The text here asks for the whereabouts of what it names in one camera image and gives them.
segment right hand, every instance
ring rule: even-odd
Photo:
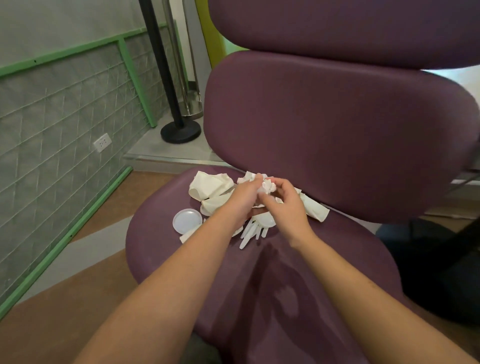
[[[303,202],[293,185],[288,180],[281,178],[272,177],[270,180],[276,184],[283,203],[279,204],[272,196],[264,193],[259,194],[259,198],[272,214],[280,232],[290,245],[295,247],[306,238],[315,236],[308,223]]]

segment electrical outlet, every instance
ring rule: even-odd
[[[100,153],[110,144],[112,144],[112,140],[110,139],[107,133],[103,134],[101,137],[99,137],[97,140],[93,142],[93,146],[95,147],[98,153]]]

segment purple chair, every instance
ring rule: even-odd
[[[419,69],[480,62],[480,48],[472,46],[480,40],[473,16],[480,3],[209,5],[222,34],[255,49],[228,56],[207,85],[205,136],[230,165],[288,178],[310,197],[357,218],[393,223],[434,204],[468,160],[480,133],[475,100],[454,82]],[[437,33],[448,27],[445,36]],[[233,180],[243,175],[224,167],[194,168],[142,204],[126,241],[138,282],[180,247],[171,222],[181,209],[199,209],[188,195],[198,170]],[[335,211],[310,224],[406,303],[393,258],[372,233]],[[224,359],[367,362],[318,280],[276,228],[242,251],[239,244],[239,236],[231,240],[194,329]]]

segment white plastic lid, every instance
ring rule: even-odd
[[[202,215],[193,208],[186,208],[177,212],[173,218],[173,228],[179,234],[185,234],[194,227],[202,224]]]

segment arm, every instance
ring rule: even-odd
[[[373,364],[476,363],[320,240],[310,228],[303,203],[291,183],[278,178],[272,181],[279,187],[284,203],[278,204],[264,194],[260,199],[321,282]]]
[[[227,203],[115,310],[75,364],[178,362],[232,234],[250,213],[262,181],[239,185]]]

